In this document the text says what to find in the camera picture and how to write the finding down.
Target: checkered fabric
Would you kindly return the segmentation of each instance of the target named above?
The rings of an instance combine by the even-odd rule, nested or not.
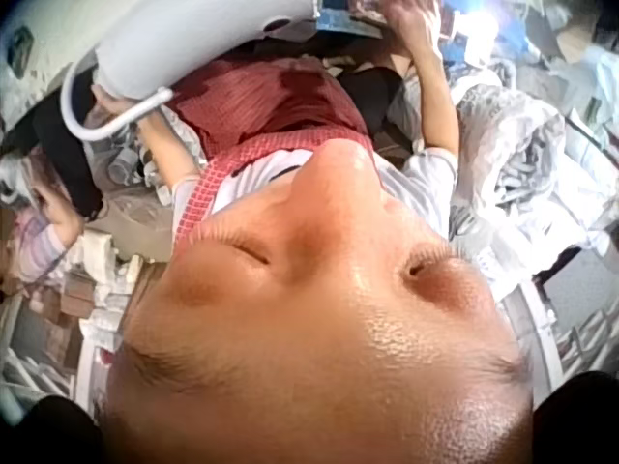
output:
[[[178,250],[210,211],[228,175],[277,150],[312,150],[346,138],[371,150],[353,101],[318,60],[226,57],[190,74],[170,107],[192,126],[209,159],[176,233]]]

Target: skin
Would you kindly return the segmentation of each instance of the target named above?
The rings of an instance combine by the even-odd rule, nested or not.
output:
[[[431,3],[393,1],[385,14],[418,68],[427,145],[457,154]],[[172,139],[144,130],[155,123],[142,136],[167,140],[149,147],[174,165],[158,150]],[[174,153],[169,185],[192,173]],[[103,433],[126,462],[530,456],[526,369],[486,282],[382,189],[351,141],[208,217],[124,336]]]

